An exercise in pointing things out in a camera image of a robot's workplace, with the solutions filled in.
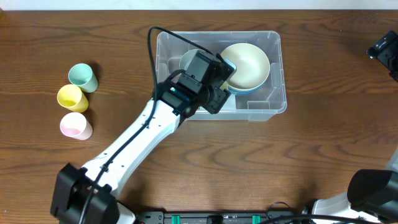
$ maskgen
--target white bowl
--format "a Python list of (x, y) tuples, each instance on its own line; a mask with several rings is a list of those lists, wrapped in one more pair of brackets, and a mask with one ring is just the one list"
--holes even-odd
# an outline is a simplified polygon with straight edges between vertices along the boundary
[(221, 56), (232, 61), (237, 69), (230, 77), (228, 89), (237, 93), (252, 93), (267, 80), (270, 64), (267, 55), (255, 45), (233, 44), (222, 51)]

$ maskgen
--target table surface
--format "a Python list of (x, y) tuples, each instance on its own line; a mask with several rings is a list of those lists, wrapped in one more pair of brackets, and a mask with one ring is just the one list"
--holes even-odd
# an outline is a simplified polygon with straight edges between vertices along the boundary
[[(0, 20), (0, 223), (56, 223), (55, 178), (107, 148), (152, 92), (151, 25), (170, 30), (274, 30), (287, 110), (263, 123), (189, 121), (129, 179), (137, 210), (265, 210), (344, 192), (359, 169), (383, 169), (398, 143), (398, 83), (365, 54), (398, 11), (4, 12)], [(62, 136), (56, 94), (76, 63), (99, 88), (87, 141)]]

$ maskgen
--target green connector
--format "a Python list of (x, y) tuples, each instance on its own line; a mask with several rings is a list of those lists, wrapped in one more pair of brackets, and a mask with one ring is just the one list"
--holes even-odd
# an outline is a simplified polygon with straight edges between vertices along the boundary
[(172, 224), (180, 224), (180, 216), (179, 215), (172, 216)]
[(252, 224), (258, 224), (261, 222), (261, 217), (259, 215), (253, 215), (252, 216)]

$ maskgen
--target cable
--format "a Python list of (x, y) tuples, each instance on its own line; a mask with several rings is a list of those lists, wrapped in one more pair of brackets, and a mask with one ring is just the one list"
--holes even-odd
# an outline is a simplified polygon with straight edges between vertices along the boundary
[(172, 36), (174, 36), (174, 37), (176, 37), (178, 39), (181, 39), (181, 40), (185, 41), (186, 43), (188, 43), (190, 45), (194, 45), (195, 47), (197, 47), (199, 49), (202, 49), (202, 50), (204, 50), (205, 52), (207, 52), (209, 54), (212, 54), (209, 50), (207, 50), (206, 48), (202, 47), (201, 45), (195, 44), (194, 42), (192, 42), (192, 41), (190, 41), (190, 40), (188, 40), (188, 39), (186, 39), (186, 38), (184, 38), (184, 37), (182, 37), (182, 36), (180, 36), (178, 34), (174, 34), (173, 32), (171, 32), (171, 31), (169, 31), (167, 29), (164, 29), (163, 27), (153, 26), (153, 27), (150, 28), (150, 31), (153, 30), (153, 29), (158, 29), (158, 30), (161, 30), (163, 32), (166, 32), (166, 33), (168, 33), (168, 34), (170, 34), (170, 35), (172, 35)]
[(172, 73), (169, 75), (169, 77), (166, 78), (166, 80), (172, 80), (174, 77), (176, 77), (177, 75), (179, 75), (179, 74), (181, 74), (181, 73), (184, 73), (184, 72), (185, 72), (184, 69), (176, 70), (176, 71), (172, 72)]
[(155, 62), (154, 62), (154, 56), (153, 56), (153, 54), (152, 54), (152, 46), (151, 46), (151, 40), (152, 40), (152, 38), (151, 38), (151, 35), (152, 35), (152, 31), (154, 30), (154, 29), (157, 29), (157, 30), (161, 30), (161, 31), (163, 31), (163, 32), (166, 32), (166, 33), (168, 33), (168, 34), (170, 34), (170, 35), (172, 35), (172, 36), (174, 36), (174, 37), (176, 37), (176, 38), (178, 38), (178, 39), (181, 39), (181, 40), (183, 40), (183, 41), (185, 41), (185, 42), (187, 42), (187, 43), (189, 43), (189, 44), (191, 44), (191, 45), (193, 45), (193, 46), (195, 46), (195, 47), (197, 47), (197, 48), (199, 48), (199, 49), (202, 49), (202, 50), (204, 50), (205, 52), (208, 52), (209, 54), (212, 54), (209, 50), (207, 50), (206, 48), (204, 48), (204, 47), (202, 47), (202, 46), (200, 46), (200, 45), (198, 45), (198, 44), (195, 44), (195, 43), (193, 43), (192, 41), (190, 41), (190, 40), (187, 40), (186, 38), (184, 38), (184, 37), (182, 37), (182, 36), (180, 36), (180, 35), (177, 35), (177, 34), (174, 34), (173, 32), (171, 32), (171, 31), (169, 31), (169, 30), (167, 30), (167, 29), (164, 29), (163, 27), (158, 27), (158, 26), (152, 26), (149, 30), (148, 30), (148, 36), (147, 36), (147, 46), (148, 46), (148, 53), (149, 53), (149, 59), (150, 59), (150, 67), (151, 67), (151, 69), (152, 69), (152, 75), (153, 75), (153, 78), (154, 78), (154, 95), (153, 95), (153, 99), (154, 99), (154, 105), (153, 105), (153, 107), (152, 107), (152, 110), (151, 110), (151, 112), (150, 112), (150, 115), (149, 115), (149, 117), (148, 117), (148, 119), (144, 122), (144, 124), (141, 126), (141, 128), (140, 129), (138, 129), (138, 131), (137, 132), (135, 132), (107, 161), (106, 161), (106, 163), (102, 166), (102, 168), (101, 168), (101, 170), (99, 171), (99, 173), (98, 173), (98, 175), (97, 175), (97, 177), (96, 177), (96, 179), (94, 180), (94, 182), (93, 182), (93, 184), (92, 184), (92, 186), (91, 186), (91, 189), (90, 189), (90, 192), (88, 193), (88, 196), (87, 196), (87, 199), (86, 199), (86, 201), (85, 201), (85, 203), (84, 203), (84, 206), (83, 206), (83, 210), (81, 211), (81, 215), (80, 215), (80, 218), (79, 218), (79, 224), (84, 224), (85, 223), (85, 221), (86, 221), (86, 214), (87, 214), (87, 211), (88, 211), (88, 207), (90, 206), (90, 202), (91, 202), (91, 199), (93, 199), (93, 197), (94, 197), (94, 191), (95, 191), (95, 189), (97, 188), (97, 186), (98, 186), (98, 182), (100, 181), (100, 179), (101, 179), (101, 177), (102, 177), (102, 175), (108, 170), (108, 167), (109, 167), (109, 165), (113, 162), (113, 160), (116, 158), (116, 156), (118, 156), (119, 155), (119, 153), (121, 152), (121, 151), (123, 151), (123, 149), (128, 145), (128, 144), (130, 144), (141, 132), (142, 132), (142, 130), (144, 130), (146, 127), (148, 127), (148, 125), (149, 125), (149, 123), (150, 123), (150, 121), (152, 120), (152, 117), (154, 116), (154, 113), (155, 113), (155, 110), (156, 110), (156, 104), (157, 104), (157, 100), (158, 100), (158, 96), (157, 96), (157, 77), (156, 77), (156, 67), (155, 67)]
[(369, 222), (365, 220), (359, 220), (355, 218), (346, 218), (346, 217), (336, 217), (333, 215), (289, 215), (289, 216), (280, 216), (277, 218), (272, 218), (270, 220), (266, 220), (264, 222), (260, 222), (258, 224), (270, 224), (282, 220), (310, 220), (310, 219), (319, 219), (319, 220), (331, 220), (343, 223), (355, 223), (355, 224), (375, 224), (374, 222)]
[(150, 115), (148, 117), (148, 119), (145, 121), (144, 125), (141, 126), (140, 129), (138, 129), (137, 132), (135, 132), (109, 159), (108, 161), (106, 161), (106, 163), (102, 166), (100, 172), (98, 173), (96, 179), (93, 182), (93, 185), (90, 189), (90, 192), (87, 196), (87, 199), (85, 201), (85, 204), (83, 206), (83, 210), (81, 212), (80, 215), (80, 219), (79, 219), (79, 224), (84, 224), (85, 220), (86, 220), (86, 214), (88, 211), (88, 207), (90, 206), (90, 202), (91, 199), (94, 196), (94, 191), (96, 186), (98, 185), (98, 182), (100, 181), (100, 178), (102, 177), (102, 175), (104, 174), (104, 172), (108, 169), (110, 163), (112, 163), (112, 161), (114, 160), (114, 158), (116, 158), (116, 156), (119, 155), (119, 153), (121, 151), (123, 151), (123, 149), (130, 144), (130, 142), (132, 140), (134, 140), (141, 132), (142, 130), (144, 130), (150, 123), (150, 121), (152, 120), (152, 117), (154, 116), (155, 110), (156, 110), (156, 103), (157, 103), (157, 77), (156, 77), (156, 70), (155, 70), (155, 63), (154, 63), (154, 56), (152, 54), (152, 47), (150, 44), (151, 41), (151, 34), (152, 34), (153, 28), (149, 29), (148, 31), (148, 38), (147, 38), (147, 44), (148, 44), (148, 51), (149, 51), (149, 59), (150, 59), (150, 65), (152, 68), (152, 74), (153, 74), (153, 78), (154, 78), (154, 105), (152, 107), (152, 110), (150, 112)]
[(288, 206), (288, 208), (289, 208), (290, 210), (293, 210), (293, 209), (292, 209), (288, 204), (286, 204), (285, 202), (274, 202), (274, 203), (272, 203), (272, 204), (268, 207), (268, 209), (267, 209), (267, 211), (266, 211), (266, 217), (267, 217), (268, 219), (271, 219), (270, 216), (268, 215), (269, 210), (271, 210), (271, 209), (273, 208), (274, 205), (280, 205), (280, 204), (286, 205), (286, 206)]

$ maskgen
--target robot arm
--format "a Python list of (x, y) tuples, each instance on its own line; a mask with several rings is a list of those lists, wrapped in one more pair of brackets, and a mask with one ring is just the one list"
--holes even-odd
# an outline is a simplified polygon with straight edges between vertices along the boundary
[[(378, 59), (398, 81), (398, 35), (389, 31), (366, 52)], [(314, 215), (361, 218), (370, 222), (398, 221), (398, 150), (386, 170), (359, 170), (351, 179), (348, 191), (329, 199), (317, 200)], [(328, 220), (314, 220), (331, 224)]]
[[(150, 100), (136, 121), (128, 127), (112, 145), (83, 165), (83, 167), (87, 169), (86, 176), (88, 178), (94, 180), (100, 172), (102, 165), (111, 155), (144, 125), (153, 105), (154, 101)], [(157, 102), (154, 117), (152, 121), (150, 121), (149, 126), (130, 142), (119, 156), (115, 158), (113, 163), (109, 165), (108, 171), (102, 175), (98, 183), (100, 186), (108, 184), (112, 188), (111, 194), (116, 198), (119, 197), (124, 184), (126, 184), (138, 165), (161, 140), (166, 138), (169, 134), (172, 134), (178, 128), (180, 115), (174, 114), (173, 110), (171, 106), (163, 101)]]
[[(67, 164), (57, 176), (50, 213), (60, 223), (78, 223), (87, 201), (88, 210), (85, 223), (130, 224), (135, 215), (116, 199), (137, 166), (165, 137), (172, 134), (178, 126), (194, 115), (199, 106), (209, 113), (218, 113), (230, 96), (228, 90), (220, 86), (233, 74), (236, 66), (220, 55), (198, 51), (187, 70), (177, 70), (170, 78), (159, 83), (159, 93), (154, 115), (144, 128), (116, 156), (98, 183), (94, 181), (109, 158), (125, 145), (131, 136), (142, 129), (151, 114), (154, 101), (150, 100), (136, 121), (115, 140), (110, 147), (81, 169)], [(172, 81), (181, 73), (177, 83)], [(94, 187), (94, 196), (87, 200)]]

